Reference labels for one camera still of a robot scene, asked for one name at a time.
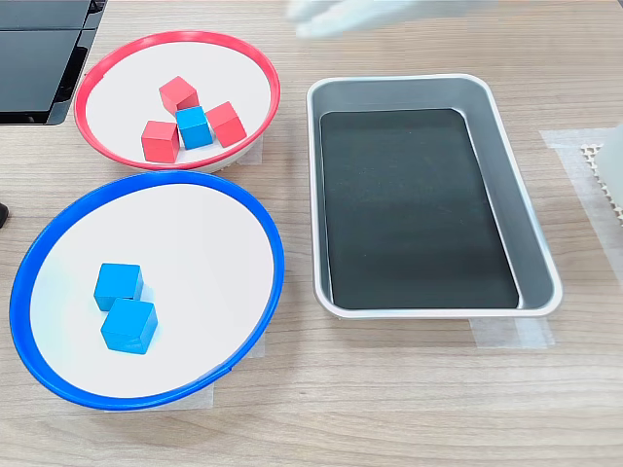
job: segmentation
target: silver tray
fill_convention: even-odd
[[[336,305],[327,230],[321,119],[330,113],[452,109],[464,119],[518,296],[513,307],[374,308]],[[489,87],[469,75],[334,78],[308,93],[313,286],[319,302],[341,318],[472,318],[543,316],[558,307],[563,287]]]

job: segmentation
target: black mat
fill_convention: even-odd
[[[459,113],[330,113],[320,125],[336,305],[517,307]]]

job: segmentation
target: blue rim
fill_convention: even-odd
[[[275,272],[273,288],[264,314],[246,342],[224,363],[184,386],[162,394],[136,398],[117,398],[92,394],[61,378],[50,368],[35,343],[30,327],[30,298],[35,279],[52,247],[69,228],[98,207],[130,193],[161,185],[191,184],[218,190],[243,204],[258,219],[271,244]],[[279,232],[264,206],[243,188],[214,175],[183,170],[146,172],[104,185],[78,199],[56,216],[34,241],[21,265],[11,293],[9,316],[13,342],[19,358],[39,382],[58,396],[94,409],[132,411],[147,409],[186,397],[227,374],[253,347],[266,330],[279,302],[285,275],[285,258]]]

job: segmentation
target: blue cube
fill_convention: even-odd
[[[201,107],[180,110],[175,114],[175,118],[186,149],[212,144],[212,133],[210,133],[207,117]]]
[[[117,299],[101,327],[101,335],[111,350],[145,354],[157,327],[153,304]]]
[[[95,301],[102,311],[112,308],[117,299],[140,299],[143,275],[140,266],[104,263],[95,286]]]

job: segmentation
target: red rim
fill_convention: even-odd
[[[251,58],[259,65],[262,71],[264,71],[266,78],[269,80],[269,85],[271,87],[271,106],[269,108],[269,113],[257,131],[244,139],[237,146],[234,146],[233,148],[218,156],[196,162],[159,163],[158,165],[150,164],[147,162],[129,161],[128,159],[123,158],[106,148],[92,133],[91,128],[87,123],[87,100],[89,99],[89,95],[91,94],[93,88],[97,85],[97,83],[101,81],[106,72],[108,72],[108,70],[110,70],[121,60],[144,49],[158,46],[160,44],[168,44],[171,42],[203,42],[206,44],[214,44],[217,46],[227,47],[228,49],[240,52],[241,54],[245,54],[246,56]],[[103,154],[109,159],[112,159],[113,161],[120,162],[125,165],[130,165],[132,167],[144,168],[147,170],[191,169],[204,167],[212,163],[220,162],[249,146],[266,130],[266,128],[273,121],[276,110],[279,107],[280,99],[281,84],[279,83],[279,77],[276,73],[275,67],[273,66],[271,61],[255,47],[247,44],[244,41],[241,41],[240,39],[237,39],[236,37],[228,36],[226,34],[219,34],[217,32],[169,31],[159,34],[153,34],[151,36],[143,37],[142,39],[130,42],[129,44],[120,47],[119,49],[115,50],[114,52],[104,57],[101,61],[99,61],[99,63],[94,66],[89,73],[87,73],[87,76],[85,76],[85,79],[83,80],[80,88],[78,89],[78,92],[76,93],[76,101],[74,103],[74,115],[76,118],[76,125],[78,126],[78,129],[87,140],[87,142],[91,144],[99,153]]]

